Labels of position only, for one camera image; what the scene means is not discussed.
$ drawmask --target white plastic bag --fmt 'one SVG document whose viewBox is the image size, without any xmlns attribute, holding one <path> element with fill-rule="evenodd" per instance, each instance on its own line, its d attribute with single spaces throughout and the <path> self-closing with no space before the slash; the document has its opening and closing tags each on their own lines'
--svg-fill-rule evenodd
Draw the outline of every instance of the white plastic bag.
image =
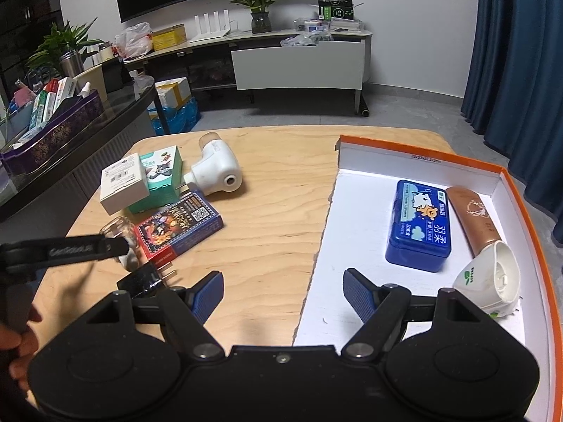
<svg viewBox="0 0 563 422">
<path fill-rule="evenodd" d="M 282 40 L 283 47 L 299 47 L 299 46 L 318 46 L 321 41 L 332 41 L 333 38 L 330 33 L 323 31 L 311 31 L 296 36 L 295 38 L 288 38 Z"/>
<path fill-rule="evenodd" d="M 153 35 L 148 22 L 141 22 L 115 37 L 119 55 L 126 59 L 144 56 L 153 50 Z"/>
</svg>

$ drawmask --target plant pot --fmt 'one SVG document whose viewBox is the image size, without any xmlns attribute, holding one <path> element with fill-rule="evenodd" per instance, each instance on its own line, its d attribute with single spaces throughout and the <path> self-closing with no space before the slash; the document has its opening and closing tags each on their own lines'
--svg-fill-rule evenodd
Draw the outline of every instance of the plant pot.
<svg viewBox="0 0 563 422">
<path fill-rule="evenodd" d="M 252 13 L 252 33 L 268 33 L 272 31 L 269 12 Z"/>
</svg>

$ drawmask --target white plastic cup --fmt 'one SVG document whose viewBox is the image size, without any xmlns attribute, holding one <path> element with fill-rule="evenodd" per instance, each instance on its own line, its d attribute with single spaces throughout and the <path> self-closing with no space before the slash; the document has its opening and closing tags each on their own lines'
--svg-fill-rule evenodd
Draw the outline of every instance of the white plastic cup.
<svg viewBox="0 0 563 422">
<path fill-rule="evenodd" d="M 461 292 L 491 317 L 512 314 L 520 296 L 520 269 L 503 241 L 487 246 L 455 279 Z"/>
</svg>

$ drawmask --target blue tin box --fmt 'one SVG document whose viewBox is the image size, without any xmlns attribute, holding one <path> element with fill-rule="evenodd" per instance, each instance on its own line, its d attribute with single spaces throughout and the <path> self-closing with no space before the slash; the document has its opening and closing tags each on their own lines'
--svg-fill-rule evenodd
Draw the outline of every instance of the blue tin box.
<svg viewBox="0 0 563 422">
<path fill-rule="evenodd" d="M 436 273 L 451 253 L 450 240 L 446 192 L 408 180 L 399 181 L 386 260 Z"/>
</svg>

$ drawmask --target blue plastic bag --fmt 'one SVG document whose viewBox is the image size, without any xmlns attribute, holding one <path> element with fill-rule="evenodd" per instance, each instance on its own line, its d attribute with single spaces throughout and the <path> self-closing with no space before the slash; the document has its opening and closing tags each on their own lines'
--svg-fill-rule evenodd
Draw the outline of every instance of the blue plastic bag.
<svg viewBox="0 0 563 422">
<path fill-rule="evenodd" d="M 195 124 L 202 118 L 202 115 L 199 112 L 198 102 L 193 97 L 178 111 L 174 108 L 163 109 L 166 121 L 168 122 L 168 128 L 170 128 L 170 134 L 172 135 L 190 132 L 194 128 Z M 151 116 L 153 128 L 157 136 L 163 136 L 164 130 L 162 129 L 160 120 L 156 115 L 157 111 L 155 109 L 149 109 L 148 112 Z"/>
<path fill-rule="evenodd" d="M 184 127 L 184 132 L 190 132 L 195 127 L 201 118 L 201 112 L 199 112 L 198 102 L 192 97 L 178 112 L 181 112 L 186 119 L 186 126 Z"/>
</svg>

